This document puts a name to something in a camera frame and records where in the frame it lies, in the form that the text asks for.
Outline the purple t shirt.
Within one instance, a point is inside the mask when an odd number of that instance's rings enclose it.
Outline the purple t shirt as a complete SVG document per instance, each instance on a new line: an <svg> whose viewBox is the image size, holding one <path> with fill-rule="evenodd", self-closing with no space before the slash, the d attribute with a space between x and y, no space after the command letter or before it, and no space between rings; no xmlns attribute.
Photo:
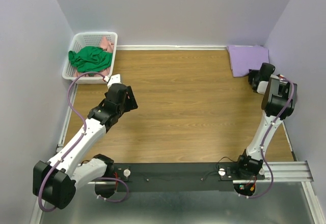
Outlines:
<svg viewBox="0 0 326 224"><path fill-rule="evenodd" d="M233 77L244 77L250 69L259 70L262 63L269 63L269 50L263 46L227 46Z"/></svg>

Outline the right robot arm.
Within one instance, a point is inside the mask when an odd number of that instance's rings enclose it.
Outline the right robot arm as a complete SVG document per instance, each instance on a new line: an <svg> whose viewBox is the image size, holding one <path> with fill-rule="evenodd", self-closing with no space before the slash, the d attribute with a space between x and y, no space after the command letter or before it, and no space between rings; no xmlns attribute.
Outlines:
<svg viewBox="0 0 326 224"><path fill-rule="evenodd" d="M262 63L259 70L249 70L248 81L253 91L262 94L262 117L251 141L234 167L240 179L256 176L266 161L267 148L278 127L292 115L297 101L297 84L283 75L274 75L275 66Z"/></svg>

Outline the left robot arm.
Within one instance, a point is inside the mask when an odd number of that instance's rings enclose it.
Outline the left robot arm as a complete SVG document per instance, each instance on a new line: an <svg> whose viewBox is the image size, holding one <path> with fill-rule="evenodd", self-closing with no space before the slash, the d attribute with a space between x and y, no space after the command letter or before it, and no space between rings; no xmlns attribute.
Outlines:
<svg viewBox="0 0 326 224"><path fill-rule="evenodd" d="M90 110L72 140L47 162L36 163L33 168L33 194L37 196L42 211L64 209L72 201L76 190L92 180L120 182L113 160L104 155L97 155L83 165L79 163L123 114L137 107L130 86L121 83L109 85L105 98Z"/></svg>

